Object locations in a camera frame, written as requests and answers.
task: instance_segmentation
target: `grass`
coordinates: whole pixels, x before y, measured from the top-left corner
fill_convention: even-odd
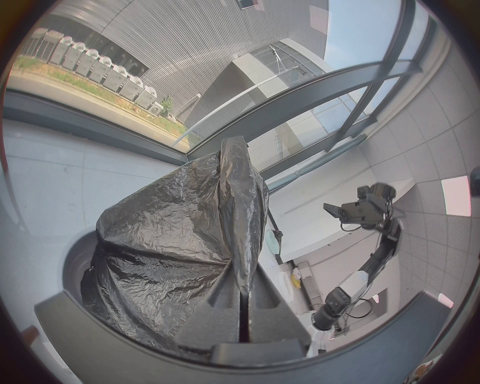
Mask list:
[[[105,89],[100,85],[85,79],[84,77],[76,75],[62,68],[46,64],[37,59],[19,56],[13,64],[13,69],[36,73],[81,89],[82,91],[95,95],[96,97],[122,108],[136,117],[144,119],[149,123],[152,123],[153,125],[170,132],[176,137],[180,136],[186,131],[186,128],[182,124],[174,123],[173,121],[165,119],[162,116],[154,116],[146,110],[136,106],[134,103],[109,91],[108,89]]]

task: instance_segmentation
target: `air conditioner unit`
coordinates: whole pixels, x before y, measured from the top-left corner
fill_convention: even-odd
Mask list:
[[[62,38],[60,42],[57,44],[57,46],[55,47],[52,57],[50,58],[50,62],[52,64],[60,65],[70,45],[72,45],[71,36],[65,36],[64,38]]]
[[[121,65],[114,65],[113,70],[108,74],[107,78],[103,82],[103,86],[116,92],[120,86],[125,82],[128,73],[127,70]]]
[[[65,60],[62,63],[62,67],[73,71],[75,65],[77,65],[82,52],[85,50],[85,44],[82,42],[78,42],[73,44],[71,47],[68,48],[67,53],[65,54]]]
[[[22,49],[22,55],[35,56],[48,29],[37,28]]]
[[[79,75],[87,76],[97,58],[98,51],[96,49],[89,49],[86,53],[82,53],[75,72]]]
[[[140,77],[130,75],[127,83],[120,90],[120,95],[122,95],[126,99],[133,100],[135,99],[135,96],[140,93],[143,86],[144,85]]]
[[[36,57],[40,60],[48,62],[53,54],[55,47],[60,42],[62,37],[63,33],[57,31],[48,31],[45,34],[42,42],[40,43],[40,46],[38,47]]]
[[[148,109],[148,112],[150,112],[155,116],[158,116],[162,111],[163,111],[163,107],[160,104],[158,104],[156,101]]]
[[[156,99],[156,91],[152,87],[146,86],[145,89],[138,95],[135,103],[142,108],[147,109]]]
[[[112,68],[112,60],[108,56],[103,56],[100,58],[99,61],[94,63],[92,66],[92,72],[88,76],[88,78],[96,83],[102,81],[102,79],[107,76]]]

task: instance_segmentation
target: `gray pipe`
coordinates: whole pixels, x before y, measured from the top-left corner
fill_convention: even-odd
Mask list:
[[[278,179],[277,181],[274,181],[273,183],[268,185],[268,189],[270,193],[274,193],[280,188],[284,187],[285,185],[291,183],[293,180],[298,179],[300,176],[306,175],[309,172],[312,172],[313,170],[321,167],[323,164],[328,163],[330,160],[333,160],[334,158],[340,156],[342,153],[345,153],[349,149],[356,147],[358,144],[360,144],[363,140],[367,138],[367,135],[364,133],[361,135],[358,135],[355,139],[350,140],[348,143],[345,143],[338,147],[337,149],[334,149],[333,151],[328,152],[325,156],[322,156],[316,161],[313,161],[312,163],[304,166],[303,168],[300,168],[299,170],[282,177],[281,179]]]

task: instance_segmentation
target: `black plastic bag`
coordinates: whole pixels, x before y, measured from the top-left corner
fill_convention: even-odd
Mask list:
[[[82,279],[84,306],[126,336],[185,355],[175,334],[232,259],[248,293],[262,247],[268,188],[242,137],[108,208]]]

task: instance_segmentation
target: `yellow object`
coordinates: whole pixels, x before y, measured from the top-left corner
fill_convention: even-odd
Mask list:
[[[290,280],[292,281],[292,284],[295,288],[297,289],[300,289],[301,287],[301,282],[300,280],[298,280],[294,274],[292,274],[292,276],[290,276]]]

